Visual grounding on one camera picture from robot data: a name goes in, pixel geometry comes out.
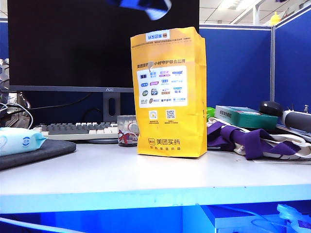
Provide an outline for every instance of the computer mouse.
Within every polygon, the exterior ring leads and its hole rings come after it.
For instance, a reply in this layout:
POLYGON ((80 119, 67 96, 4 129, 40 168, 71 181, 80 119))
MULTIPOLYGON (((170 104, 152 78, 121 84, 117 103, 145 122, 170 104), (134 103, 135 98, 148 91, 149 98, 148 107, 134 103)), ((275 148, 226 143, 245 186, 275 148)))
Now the computer mouse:
POLYGON ((259 111, 264 114, 281 117, 283 115, 283 107, 274 101, 262 101, 259 111))

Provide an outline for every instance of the yellow object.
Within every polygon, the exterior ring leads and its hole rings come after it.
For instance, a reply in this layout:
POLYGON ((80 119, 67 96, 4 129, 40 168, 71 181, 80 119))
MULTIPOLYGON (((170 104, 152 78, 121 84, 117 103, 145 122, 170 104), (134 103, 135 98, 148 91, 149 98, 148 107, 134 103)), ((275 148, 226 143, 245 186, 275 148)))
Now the yellow object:
POLYGON ((194 27, 131 38, 138 153, 199 157, 207 150, 205 39, 194 27))
POLYGON ((277 14, 277 12, 274 12, 274 15, 270 18, 270 25, 276 25, 281 21, 281 17, 277 14))

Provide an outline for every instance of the white desk surface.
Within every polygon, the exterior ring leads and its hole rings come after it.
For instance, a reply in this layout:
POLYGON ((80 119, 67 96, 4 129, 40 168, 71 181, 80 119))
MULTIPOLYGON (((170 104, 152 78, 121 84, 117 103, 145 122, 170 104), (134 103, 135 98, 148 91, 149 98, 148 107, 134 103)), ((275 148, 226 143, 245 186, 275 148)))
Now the white desk surface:
POLYGON ((74 153, 0 172, 0 213, 311 200, 311 166, 230 152, 197 159, 77 144, 74 153))

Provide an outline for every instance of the computer monitor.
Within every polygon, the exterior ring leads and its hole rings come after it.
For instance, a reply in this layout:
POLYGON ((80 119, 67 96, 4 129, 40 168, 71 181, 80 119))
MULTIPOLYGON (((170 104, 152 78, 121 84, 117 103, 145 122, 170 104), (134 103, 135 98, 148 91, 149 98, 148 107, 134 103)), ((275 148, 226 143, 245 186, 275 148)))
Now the computer monitor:
POLYGON ((10 89, 132 92, 130 37, 199 27, 199 0, 171 0, 158 20, 121 7, 157 1, 8 0, 10 89))

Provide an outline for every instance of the mouse pad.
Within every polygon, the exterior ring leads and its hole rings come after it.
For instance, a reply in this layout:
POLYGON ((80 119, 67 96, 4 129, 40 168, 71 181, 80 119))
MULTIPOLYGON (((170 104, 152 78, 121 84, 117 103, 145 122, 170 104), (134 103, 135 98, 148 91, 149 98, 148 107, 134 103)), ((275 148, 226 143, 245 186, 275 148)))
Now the mouse pad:
POLYGON ((47 139, 42 146, 34 151, 0 156, 0 171, 25 165, 56 156, 65 155, 76 150, 76 144, 63 140, 47 139))

